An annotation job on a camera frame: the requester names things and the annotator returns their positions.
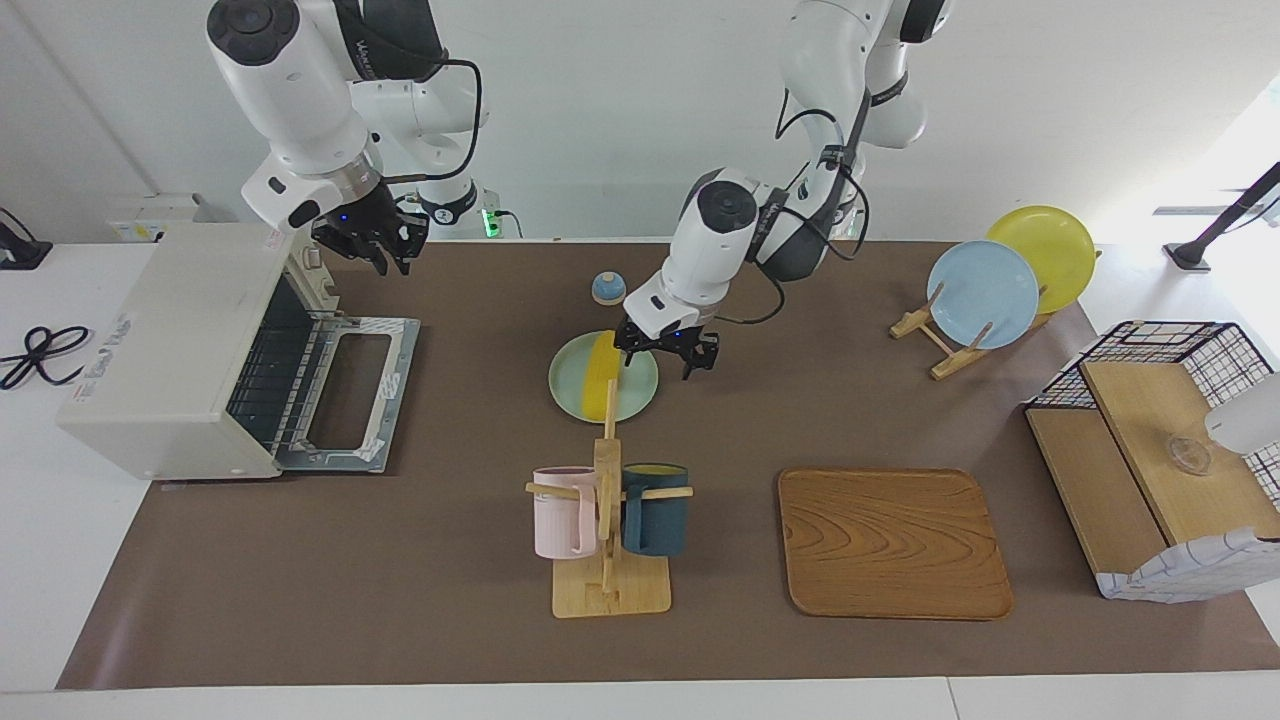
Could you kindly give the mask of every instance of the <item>green light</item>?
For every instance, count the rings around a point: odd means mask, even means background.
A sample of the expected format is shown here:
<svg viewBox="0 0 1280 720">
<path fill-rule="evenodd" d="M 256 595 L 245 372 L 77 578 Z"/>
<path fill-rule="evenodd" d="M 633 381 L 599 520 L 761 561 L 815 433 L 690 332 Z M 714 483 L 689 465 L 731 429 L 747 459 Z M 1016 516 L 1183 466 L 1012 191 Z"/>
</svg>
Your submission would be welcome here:
<svg viewBox="0 0 1280 720">
<path fill-rule="evenodd" d="M 502 220 L 499 220 L 493 210 L 480 210 L 480 215 L 484 217 L 484 232 L 489 237 L 498 237 L 502 234 Z"/>
</svg>

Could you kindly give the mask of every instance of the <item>white wall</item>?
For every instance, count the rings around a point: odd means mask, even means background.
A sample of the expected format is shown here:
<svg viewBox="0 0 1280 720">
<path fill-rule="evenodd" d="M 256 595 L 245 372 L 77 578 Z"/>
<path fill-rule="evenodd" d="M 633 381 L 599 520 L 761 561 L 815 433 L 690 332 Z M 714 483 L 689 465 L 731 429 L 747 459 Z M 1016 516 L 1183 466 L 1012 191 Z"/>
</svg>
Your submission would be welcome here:
<svg viewBox="0 0 1280 720">
<path fill-rule="evenodd" d="M 198 192 L 215 217 L 251 219 L 238 188 L 266 145 L 205 49 L 210 0 L 4 4 L 29 19 L 159 190 Z M 805 159 L 803 133 L 771 140 L 774 54 L 792 6 L 433 3 L 451 51 L 485 72 L 493 117 L 477 177 L 536 236 L 669 233 L 689 183 L 719 165 L 786 182 Z M 873 234 L 973 237 L 1019 204 L 1052 202 L 1100 241 L 1117 240 L 1108 228 L 1149 213 L 1152 188 L 1280 70 L 1280 44 L 1262 31 L 1277 20 L 1274 0 L 956 3 L 913 61 L 931 128 L 909 151 L 870 155 Z M 22 106 L 61 122 L 45 87 L 22 82 L 15 54 L 0 46 L 0 202 L 59 240 L 101 237 L 102 197 L 137 181 L 113 182 L 101 168 L 88 188 L 65 179 L 111 163 L 102 147 L 10 119 Z"/>
</svg>

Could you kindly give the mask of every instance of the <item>dark teal mug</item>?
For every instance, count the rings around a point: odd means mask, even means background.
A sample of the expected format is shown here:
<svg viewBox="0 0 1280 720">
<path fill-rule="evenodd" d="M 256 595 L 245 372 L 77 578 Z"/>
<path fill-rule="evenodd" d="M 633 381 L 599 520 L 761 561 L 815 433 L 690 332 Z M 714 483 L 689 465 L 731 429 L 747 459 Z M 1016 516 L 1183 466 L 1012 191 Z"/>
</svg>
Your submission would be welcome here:
<svg viewBox="0 0 1280 720">
<path fill-rule="evenodd" d="M 685 550 L 689 498 L 640 500 L 646 489 L 689 484 L 689 469 L 667 462 L 637 462 L 622 468 L 622 547 L 635 555 L 669 557 Z"/>
</svg>

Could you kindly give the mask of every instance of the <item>yellow plate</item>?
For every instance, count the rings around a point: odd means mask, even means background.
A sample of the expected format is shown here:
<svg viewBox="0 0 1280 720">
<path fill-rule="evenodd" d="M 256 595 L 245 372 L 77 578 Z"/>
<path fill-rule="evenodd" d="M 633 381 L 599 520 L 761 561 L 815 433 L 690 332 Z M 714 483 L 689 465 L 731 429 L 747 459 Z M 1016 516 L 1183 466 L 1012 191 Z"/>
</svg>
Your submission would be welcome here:
<svg viewBox="0 0 1280 720">
<path fill-rule="evenodd" d="M 582 415 L 593 423 L 603 423 L 608 411 L 609 380 L 618 379 L 622 352 L 613 347 L 613 331 L 604 331 L 591 345 L 582 379 Z"/>
<path fill-rule="evenodd" d="M 1048 205 L 1019 208 L 996 220 L 987 237 L 1012 247 L 1032 266 L 1044 290 L 1037 314 L 1075 302 L 1093 278 L 1093 238 L 1066 210 Z"/>
</svg>

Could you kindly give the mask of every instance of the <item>brown tabletop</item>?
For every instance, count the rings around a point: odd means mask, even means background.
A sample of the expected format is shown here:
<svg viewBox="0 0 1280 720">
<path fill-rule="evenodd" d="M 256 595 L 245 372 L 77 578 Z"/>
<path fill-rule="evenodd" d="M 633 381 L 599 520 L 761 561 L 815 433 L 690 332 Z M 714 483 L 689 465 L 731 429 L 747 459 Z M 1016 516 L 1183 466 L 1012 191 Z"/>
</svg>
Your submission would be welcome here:
<svg viewBox="0 0 1280 720">
<path fill-rule="evenodd" d="M 429 245 L 408 278 L 338 263 L 343 307 L 422 320 L 380 477 L 154 484 L 60 688 L 1155 673 L 1280 667 L 1244 593 L 1107 601 L 1018 404 L 1093 333 L 1073 306 L 945 382 L 887 328 L 946 246 L 870 243 L 723 327 L 713 373 L 620 425 L 623 459 L 687 465 L 689 550 L 664 615 L 556 620 L 532 553 L 534 468 L 584 464 L 596 428 L 552 402 L 567 340 L 613 327 L 666 246 Z M 724 311 L 767 310 L 744 270 Z M 987 497 L 1016 606 L 993 623 L 809 618 L 790 602 L 774 478 L 796 465 L 959 468 Z"/>
</svg>

